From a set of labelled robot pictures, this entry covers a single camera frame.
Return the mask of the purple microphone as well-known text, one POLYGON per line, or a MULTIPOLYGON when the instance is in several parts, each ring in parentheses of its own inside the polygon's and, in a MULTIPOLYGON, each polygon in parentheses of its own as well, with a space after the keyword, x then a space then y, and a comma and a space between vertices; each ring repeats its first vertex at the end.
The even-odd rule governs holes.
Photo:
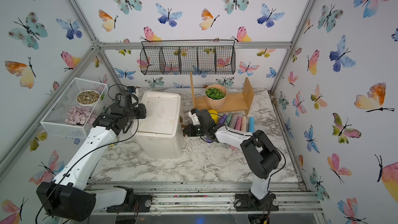
MULTIPOLYGON (((225 121, 227 120, 227 116, 228 116, 228 115, 219 116, 217 124, 224 124, 225 121)), ((207 138, 207 139, 206 139, 206 142, 207 142, 207 143, 212 143, 213 141, 210 140, 209 138, 207 138)))

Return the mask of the green microphone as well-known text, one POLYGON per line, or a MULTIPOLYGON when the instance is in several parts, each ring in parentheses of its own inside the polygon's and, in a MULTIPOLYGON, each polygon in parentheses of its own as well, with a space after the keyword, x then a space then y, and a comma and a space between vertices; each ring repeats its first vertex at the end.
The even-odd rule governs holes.
POLYGON ((225 122, 224 122, 224 124, 225 124, 226 126, 229 126, 229 125, 230 125, 230 122, 231 122, 231 120, 232 120, 232 117, 233 117, 233 113, 229 113, 228 116, 227 116, 227 119, 226 119, 225 122))

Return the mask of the white drawer cabinet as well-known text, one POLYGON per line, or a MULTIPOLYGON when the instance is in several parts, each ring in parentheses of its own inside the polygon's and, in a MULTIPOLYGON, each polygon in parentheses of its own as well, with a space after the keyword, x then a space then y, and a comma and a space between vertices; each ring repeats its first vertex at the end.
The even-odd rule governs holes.
POLYGON ((142 103, 147 117, 134 124, 137 143, 151 159, 178 159, 183 154, 183 112, 181 96, 175 93, 146 91, 142 103))

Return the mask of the pink microphone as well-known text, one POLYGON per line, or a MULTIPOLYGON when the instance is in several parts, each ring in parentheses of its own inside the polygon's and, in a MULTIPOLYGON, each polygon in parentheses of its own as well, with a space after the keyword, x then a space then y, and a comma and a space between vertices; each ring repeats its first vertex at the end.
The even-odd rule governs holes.
POLYGON ((241 130, 241 121, 242 121, 242 117, 238 116, 238 118, 236 120, 235 127, 234 127, 235 130, 237 130, 237 131, 241 130))

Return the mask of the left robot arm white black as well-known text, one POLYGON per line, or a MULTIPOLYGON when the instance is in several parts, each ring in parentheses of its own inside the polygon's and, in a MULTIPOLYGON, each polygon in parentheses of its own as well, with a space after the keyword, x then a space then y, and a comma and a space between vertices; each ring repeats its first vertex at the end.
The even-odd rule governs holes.
POLYGON ((70 221, 87 220, 92 212, 108 209, 114 212, 135 210, 134 190, 117 186, 96 193, 85 191, 89 177, 109 145, 126 133, 133 122, 146 118, 146 107, 135 92, 119 92, 107 112, 100 114, 80 149, 65 168, 49 183, 36 190, 40 211, 70 221))

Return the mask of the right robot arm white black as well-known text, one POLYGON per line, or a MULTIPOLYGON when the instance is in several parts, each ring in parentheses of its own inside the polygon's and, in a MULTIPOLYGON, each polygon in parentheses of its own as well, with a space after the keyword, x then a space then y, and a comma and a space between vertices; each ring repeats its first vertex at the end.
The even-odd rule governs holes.
POLYGON ((240 149, 254 174, 249 194, 256 200, 264 200, 271 193, 271 178, 278 172, 279 163, 284 159, 283 154, 263 131, 238 131, 215 122, 213 116, 214 114, 208 110, 191 110, 189 117, 192 123, 184 128, 183 134, 190 137, 206 137, 212 142, 240 149))

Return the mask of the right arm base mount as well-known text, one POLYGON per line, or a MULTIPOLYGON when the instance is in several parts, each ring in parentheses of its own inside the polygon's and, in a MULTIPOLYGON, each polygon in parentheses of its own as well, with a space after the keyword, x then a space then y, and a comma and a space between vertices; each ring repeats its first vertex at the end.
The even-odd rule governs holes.
POLYGON ((274 212, 279 211, 278 201, 274 193, 269 192, 263 199, 257 199, 251 192, 236 194, 234 207, 238 212, 274 212))

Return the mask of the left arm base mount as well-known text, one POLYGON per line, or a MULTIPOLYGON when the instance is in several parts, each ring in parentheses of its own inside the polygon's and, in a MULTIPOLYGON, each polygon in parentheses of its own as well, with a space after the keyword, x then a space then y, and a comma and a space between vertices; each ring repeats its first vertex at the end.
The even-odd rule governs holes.
POLYGON ((123 203, 113 205, 107 208, 108 213, 149 213, 152 205, 152 195, 135 194, 133 188, 124 186, 115 186, 115 188, 124 189, 126 196, 123 203))

